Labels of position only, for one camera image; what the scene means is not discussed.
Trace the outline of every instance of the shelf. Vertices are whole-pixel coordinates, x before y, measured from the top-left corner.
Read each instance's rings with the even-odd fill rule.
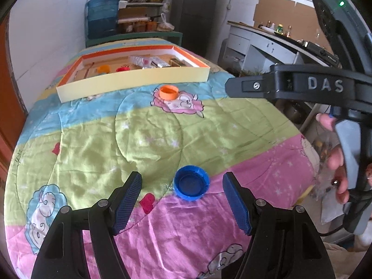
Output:
[[[143,3],[128,3],[126,7],[162,7],[165,3],[148,3],[148,2],[143,2]]]
[[[92,47],[103,43],[121,41],[121,40],[130,40],[130,39],[145,39],[145,38],[154,38],[154,37],[171,37],[177,38],[175,44],[181,46],[182,43],[182,33],[178,31],[150,31],[150,32],[132,32],[132,33],[123,33],[117,34],[115,36],[105,37],[101,39],[86,39],[86,46]]]

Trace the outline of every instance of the refrigerator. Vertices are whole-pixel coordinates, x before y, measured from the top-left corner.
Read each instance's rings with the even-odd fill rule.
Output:
[[[217,0],[172,0],[170,22],[183,33],[182,47],[205,57]]]

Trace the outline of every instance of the red heart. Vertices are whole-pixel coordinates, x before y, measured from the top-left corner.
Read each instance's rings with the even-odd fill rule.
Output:
[[[139,202],[145,214],[149,214],[154,208],[155,196],[151,193],[147,193],[142,200]]]
[[[61,143],[59,143],[59,142],[57,142],[55,144],[54,149],[52,151],[55,155],[58,155],[60,153],[60,145],[61,145]]]

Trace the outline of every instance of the pink fabric section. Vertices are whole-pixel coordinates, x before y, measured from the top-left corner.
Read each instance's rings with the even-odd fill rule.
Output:
[[[249,187],[257,198],[289,208],[313,178],[302,138],[292,137],[226,171],[234,172],[241,185]],[[115,237],[132,279],[201,278],[222,266],[221,256],[231,258],[231,248],[247,249],[249,237],[238,228],[223,193],[226,171],[212,177],[208,193],[195,202],[171,194],[155,202],[147,215],[141,206],[134,209],[126,230]],[[13,265],[29,279],[36,255],[31,252],[25,230],[7,226],[6,231]],[[91,277],[99,279],[89,232],[84,232],[84,243]]]

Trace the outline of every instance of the green fabric section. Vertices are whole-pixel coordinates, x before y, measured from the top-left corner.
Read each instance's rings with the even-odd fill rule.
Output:
[[[299,132],[260,99],[203,101],[204,118],[149,107],[87,122],[18,146],[5,198],[6,225],[24,225],[35,191],[56,184],[73,209],[92,206],[122,186],[132,171],[143,177],[140,199],[170,190],[182,166],[201,166],[210,176],[269,150]],[[60,154],[52,153],[61,142]],[[21,153],[17,166],[15,158]]]

